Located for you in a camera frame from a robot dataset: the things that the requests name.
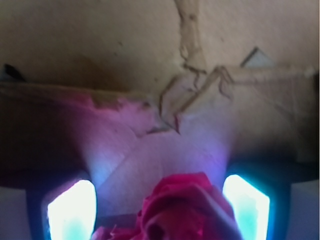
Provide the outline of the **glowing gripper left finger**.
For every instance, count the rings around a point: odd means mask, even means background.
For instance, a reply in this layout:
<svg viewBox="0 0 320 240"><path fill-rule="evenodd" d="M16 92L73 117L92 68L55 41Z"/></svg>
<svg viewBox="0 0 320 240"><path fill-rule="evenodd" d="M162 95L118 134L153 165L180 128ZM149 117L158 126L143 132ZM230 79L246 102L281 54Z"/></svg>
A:
<svg viewBox="0 0 320 240"><path fill-rule="evenodd" d="M33 240L89 240L97 218L97 192L85 171L34 173L26 186Z"/></svg>

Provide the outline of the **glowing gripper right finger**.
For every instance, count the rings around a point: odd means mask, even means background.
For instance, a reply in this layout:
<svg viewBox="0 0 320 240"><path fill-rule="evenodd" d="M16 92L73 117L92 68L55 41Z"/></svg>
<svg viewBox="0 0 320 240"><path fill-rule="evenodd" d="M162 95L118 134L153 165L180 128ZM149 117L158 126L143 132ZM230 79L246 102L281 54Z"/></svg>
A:
<svg viewBox="0 0 320 240"><path fill-rule="evenodd" d="M245 240L284 240L290 210L285 168L263 162L234 163L227 169L223 194L233 207Z"/></svg>

